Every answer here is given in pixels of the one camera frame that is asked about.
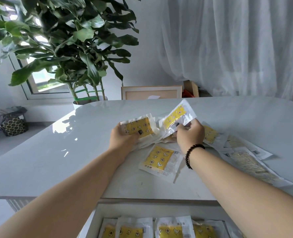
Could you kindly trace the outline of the person's right hand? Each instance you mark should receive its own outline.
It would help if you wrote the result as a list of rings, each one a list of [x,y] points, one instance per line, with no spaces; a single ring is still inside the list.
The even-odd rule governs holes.
[[[202,144],[205,136],[203,125],[195,118],[191,120],[190,126],[185,126],[185,133],[181,136],[176,136],[177,143],[183,154],[196,144]]]

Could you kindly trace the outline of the person's left hand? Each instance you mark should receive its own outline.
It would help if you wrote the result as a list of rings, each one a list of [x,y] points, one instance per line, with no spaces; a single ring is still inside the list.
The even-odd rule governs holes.
[[[125,159],[136,143],[130,140],[130,135],[124,133],[121,123],[118,123],[111,131],[108,150],[115,151],[121,159]]]

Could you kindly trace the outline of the stack of yellow sachet packets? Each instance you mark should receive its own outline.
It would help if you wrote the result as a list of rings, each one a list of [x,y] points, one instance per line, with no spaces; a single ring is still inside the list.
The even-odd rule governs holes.
[[[160,136],[160,129],[151,114],[120,122],[121,128],[126,135],[139,134],[136,146],[141,148],[153,143]]]

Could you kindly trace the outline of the yellow patterned single sachet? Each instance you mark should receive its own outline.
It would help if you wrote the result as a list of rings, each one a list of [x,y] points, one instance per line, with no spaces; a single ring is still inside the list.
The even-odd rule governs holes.
[[[186,126],[197,115],[187,100],[183,99],[168,115],[159,120],[160,133],[166,138],[177,131],[179,125]]]

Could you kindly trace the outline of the person's left forearm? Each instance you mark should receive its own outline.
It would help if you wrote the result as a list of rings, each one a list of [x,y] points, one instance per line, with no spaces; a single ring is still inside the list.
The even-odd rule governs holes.
[[[0,238],[76,238],[128,150],[109,148],[0,226]]]

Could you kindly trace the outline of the person's right forearm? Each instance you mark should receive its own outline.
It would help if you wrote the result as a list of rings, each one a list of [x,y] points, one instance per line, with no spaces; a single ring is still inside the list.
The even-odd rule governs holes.
[[[293,238],[293,196],[203,148],[186,154],[190,167],[247,238]]]

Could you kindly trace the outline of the scattered pile of sachet packets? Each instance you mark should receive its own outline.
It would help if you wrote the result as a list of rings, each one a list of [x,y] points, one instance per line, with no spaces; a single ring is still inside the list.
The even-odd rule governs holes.
[[[218,132],[205,122],[203,126],[205,130],[203,143],[206,144],[204,148],[215,149],[221,158],[232,166],[274,187],[293,185],[262,162],[272,156],[271,153],[240,137]],[[182,161],[183,154],[177,144],[159,142],[147,153],[139,164],[139,169],[174,181]]]

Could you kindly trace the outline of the white plant pot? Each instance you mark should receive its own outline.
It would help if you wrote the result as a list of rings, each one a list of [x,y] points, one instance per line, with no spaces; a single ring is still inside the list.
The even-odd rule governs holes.
[[[73,101],[73,109],[76,110],[79,107],[82,107],[84,105],[91,105],[93,107],[95,106],[101,106],[103,102],[108,101],[108,97],[105,96],[105,100],[103,99],[103,96],[99,96],[99,100],[97,99],[96,96],[92,97],[84,97],[77,99]]]

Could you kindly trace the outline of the green plant tie tape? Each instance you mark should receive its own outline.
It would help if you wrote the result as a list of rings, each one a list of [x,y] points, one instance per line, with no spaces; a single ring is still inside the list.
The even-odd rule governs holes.
[[[82,100],[88,100],[90,98],[90,92],[87,88],[81,88],[74,91],[74,101],[76,103]]]

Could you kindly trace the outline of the white storage box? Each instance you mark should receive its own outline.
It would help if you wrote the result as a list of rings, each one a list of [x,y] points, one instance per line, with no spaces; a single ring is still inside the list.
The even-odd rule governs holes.
[[[209,200],[140,200],[111,199],[99,202],[90,215],[91,223],[85,238],[98,237],[103,218],[147,218],[191,216],[195,220],[221,220],[230,238],[243,236],[217,201]]]

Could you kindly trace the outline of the row of boxed sachet packets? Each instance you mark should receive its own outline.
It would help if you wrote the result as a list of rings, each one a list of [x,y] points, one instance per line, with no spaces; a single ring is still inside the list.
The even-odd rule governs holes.
[[[198,220],[191,216],[104,218],[97,238],[247,238],[222,220]]]

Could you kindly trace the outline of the large green leafy plant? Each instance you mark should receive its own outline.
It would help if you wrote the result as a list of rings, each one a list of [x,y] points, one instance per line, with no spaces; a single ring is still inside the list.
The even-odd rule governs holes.
[[[46,69],[55,75],[50,81],[67,84],[73,98],[84,87],[90,97],[105,100],[102,79],[108,68],[123,82],[115,63],[129,64],[131,53],[123,46],[139,45],[135,36],[117,36],[113,29],[138,34],[136,21],[126,0],[0,0],[0,64],[10,53],[20,60],[35,58],[12,72],[9,86]],[[50,46],[38,42],[37,35]]]

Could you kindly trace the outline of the black honeycomb patterned bag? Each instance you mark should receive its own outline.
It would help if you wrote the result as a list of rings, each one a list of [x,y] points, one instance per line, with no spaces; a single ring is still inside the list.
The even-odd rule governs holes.
[[[7,137],[17,136],[29,130],[24,115],[27,109],[22,106],[0,109],[0,130]]]

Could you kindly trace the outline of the wooden picture frame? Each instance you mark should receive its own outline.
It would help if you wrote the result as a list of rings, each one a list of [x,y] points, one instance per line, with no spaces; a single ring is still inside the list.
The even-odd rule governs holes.
[[[183,86],[124,86],[121,87],[121,100],[180,99]]]

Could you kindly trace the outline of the white window frame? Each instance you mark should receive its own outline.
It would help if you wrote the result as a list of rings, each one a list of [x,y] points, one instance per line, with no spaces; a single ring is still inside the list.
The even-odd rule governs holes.
[[[41,35],[37,35],[35,39],[48,47],[50,46],[48,39]],[[14,53],[10,53],[9,59],[15,71],[35,60],[33,57],[20,60],[16,58]],[[50,79],[54,79],[54,77],[54,73],[48,73],[46,69],[32,73],[27,81],[21,84],[27,99],[72,99],[73,96],[68,85],[57,81],[50,81]]]

